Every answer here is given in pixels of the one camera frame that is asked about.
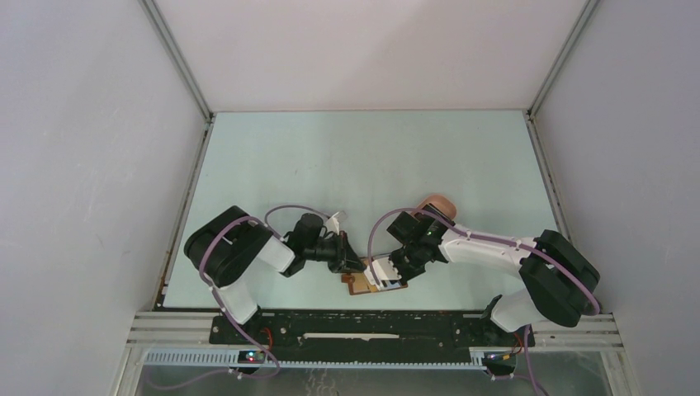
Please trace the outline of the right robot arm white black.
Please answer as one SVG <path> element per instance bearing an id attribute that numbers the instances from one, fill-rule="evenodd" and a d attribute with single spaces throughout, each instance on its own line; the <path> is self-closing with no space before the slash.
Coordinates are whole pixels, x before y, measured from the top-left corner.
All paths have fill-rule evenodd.
<path id="1" fill-rule="evenodd" d="M 542 321 L 574 328 L 582 317 L 602 311 L 594 296 L 598 270 L 555 230 L 534 238 L 476 232 L 433 205 L 400 208 L 387 216 L 393 221 L 386 231 L 400 247 L 371 262 L 369 276 L 379 285 L 388 281 L 379 275 L 384 265 L 405 285 L 434 262 L 482 266 L 521 282 L 520 290 L 497 295 L 485 309 L 480 334 L 489 344 L 500 345 L 513 332 Z"/>

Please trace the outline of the pink oval tray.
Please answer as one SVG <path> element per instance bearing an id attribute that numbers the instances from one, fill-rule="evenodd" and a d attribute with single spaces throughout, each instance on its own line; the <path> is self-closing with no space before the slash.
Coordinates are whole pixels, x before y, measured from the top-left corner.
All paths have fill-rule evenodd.
<path id="1" fill-rule="evenodd" d="M 421 201 L 416 209 L 424 210 L 426 207 L 434 208 L 449 219 L 455 219 L 457 216 L 456 206 L 445 196 L 440 194 L 432 194 Z"/>

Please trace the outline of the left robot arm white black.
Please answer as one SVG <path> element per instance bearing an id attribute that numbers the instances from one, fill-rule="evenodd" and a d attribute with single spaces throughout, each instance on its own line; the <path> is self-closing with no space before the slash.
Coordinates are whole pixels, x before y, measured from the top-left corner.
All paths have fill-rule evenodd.
<path id="1" fill-rule="evenodd" d="M 231 320 L 229 333 L 241 343 L 258 339 L 261 322 L 254 315 L 254 273 L 267 267 L 291 277 L 307 262 L 324 262 L 332 273 L 362 273 L 363 260 L 339 228 L 342 215 L 326 215 L 304 207 L 294 228 L 284 235 L 266 219 L 233 205 L 195 231 L 183 251 L 202 281 Z"/>

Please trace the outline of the brown leather card holder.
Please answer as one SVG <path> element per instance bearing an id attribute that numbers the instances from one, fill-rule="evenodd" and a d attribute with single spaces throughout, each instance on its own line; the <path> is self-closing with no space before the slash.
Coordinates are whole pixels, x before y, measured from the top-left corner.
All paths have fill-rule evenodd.
<path id="1" fill-rule="evenodd" d="M 402 276 L 388 255 L 380 256 L 372 263 L 363 257 L 362 264 L 365 265 L 364 271 L 343 273 L 340 277 L 342 283 L 348 287 L 350 295 L 369 295 L 408 287 L 401 282 Z"/>

